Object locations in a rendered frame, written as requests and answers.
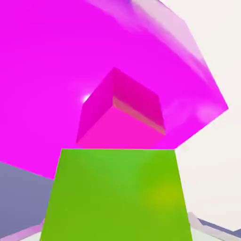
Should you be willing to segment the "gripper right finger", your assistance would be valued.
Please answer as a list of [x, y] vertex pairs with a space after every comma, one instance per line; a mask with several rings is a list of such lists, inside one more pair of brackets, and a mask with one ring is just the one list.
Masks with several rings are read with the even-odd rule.
[[188, 212], [193, 241], [241, 241], [241, 237], [203, 225], [192, 212]]

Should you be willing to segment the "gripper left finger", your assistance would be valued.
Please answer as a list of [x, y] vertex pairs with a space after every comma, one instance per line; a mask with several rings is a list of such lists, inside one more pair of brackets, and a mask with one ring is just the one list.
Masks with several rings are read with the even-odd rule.
[[13, 233], [6, 237], [0, 238], [0, 241], [20, 241], [24, 238], [30, 237], [42, 230], [44, 220], [39, 225], [34, 225], [29, 228], [23, 229], [17, 233]]

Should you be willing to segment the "small green cube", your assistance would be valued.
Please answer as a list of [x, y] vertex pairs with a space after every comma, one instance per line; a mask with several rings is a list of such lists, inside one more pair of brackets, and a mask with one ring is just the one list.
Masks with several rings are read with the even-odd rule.
[[40, 241], [193, 241], [175, 151], [63, 149]]

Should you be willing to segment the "small pink cube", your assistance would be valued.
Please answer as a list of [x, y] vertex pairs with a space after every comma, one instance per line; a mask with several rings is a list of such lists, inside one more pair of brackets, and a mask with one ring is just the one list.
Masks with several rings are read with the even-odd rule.
[[159, 96], [112, 68], [82, 105], [76, 144], [82, 148], [148, 149], [164, 136]]

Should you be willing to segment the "large magenta box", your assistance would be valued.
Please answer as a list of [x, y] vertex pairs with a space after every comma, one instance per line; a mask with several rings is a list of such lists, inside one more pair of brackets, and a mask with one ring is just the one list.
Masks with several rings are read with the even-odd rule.
[[175, 149], [227, 111], [185, 21], [159, 0], [0, 0], [0, 164], [54, 178], [112, 68], [160, 98]]

